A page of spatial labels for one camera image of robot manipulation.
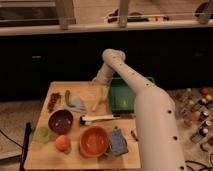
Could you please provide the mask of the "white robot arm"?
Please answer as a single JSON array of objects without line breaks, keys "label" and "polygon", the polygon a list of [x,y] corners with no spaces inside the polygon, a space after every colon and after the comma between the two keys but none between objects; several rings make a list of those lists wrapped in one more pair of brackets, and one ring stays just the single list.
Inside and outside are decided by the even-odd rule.
[{"label": "white robot arm", "polygon": [[106,49],[95,82],[109,85],[118,73],[135,93],[134,113],[142,171],[186,171],[175,119],[175,103],[169,94],[125,63],[125,53]]}]

